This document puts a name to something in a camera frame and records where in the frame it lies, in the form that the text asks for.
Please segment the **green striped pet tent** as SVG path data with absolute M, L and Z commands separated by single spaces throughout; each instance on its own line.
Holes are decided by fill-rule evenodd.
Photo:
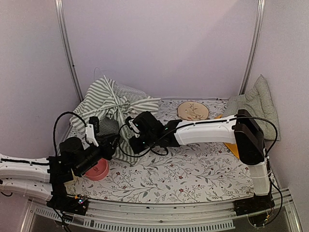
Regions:
M 135 117 L 144 111 L 157 113 L 159 100 L 103 76 L 90 85 L 84 100 L 73 112 L 85 122 L 92 116 L 98 117 L 98 134 L 103 136 L 117 133 L 128 116 Z

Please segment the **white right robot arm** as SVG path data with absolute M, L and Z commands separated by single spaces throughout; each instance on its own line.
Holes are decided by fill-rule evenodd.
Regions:
M 145 111 L 135 118 L 129 116 L 125 124 L 134 132 L 129 145 L 135 154 L 156 146 L 168 148 L 216 142 L 235 144 L 239 159 L 248 166 L 253 181 L 255 196 L 250 199 L 250 207 L 259 211 L 267 205 L 271 183 L 264 134 L 246 110 L 218 119 L 171 120 L 165 125 Z

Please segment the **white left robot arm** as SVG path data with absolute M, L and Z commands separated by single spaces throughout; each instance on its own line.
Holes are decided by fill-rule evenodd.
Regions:
M 98 144 L 83 147 L 81 139 L 70 137 L 61 142 L 60 155 L 45 159 L 25 159 L 0 156 L 1 178 L 36 180 L 54 185 L 53 202 L 62 210 L 72 205 L 70 196 L 60 190 L 60 185 L 72 181 L 73 177 L 83 177 L 101 159 L 111 160 L 118 145 L 120 135 L 109 134 L 98 138 Z

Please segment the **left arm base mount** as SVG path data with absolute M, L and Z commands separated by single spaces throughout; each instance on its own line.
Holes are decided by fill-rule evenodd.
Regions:
M 55 210 L 85 216 L 89 201 L 86 195 L 69 195 L 64 185 L 52 185 L 51 199 L 46 205 Z

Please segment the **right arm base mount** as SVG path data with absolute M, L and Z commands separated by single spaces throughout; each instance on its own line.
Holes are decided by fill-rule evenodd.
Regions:
M 234 211 L 237 216 L 256 213 L 259 211 L 267 210 L 275 206 L 271 195 L 256 196 L 236 200 L 233 202 Z

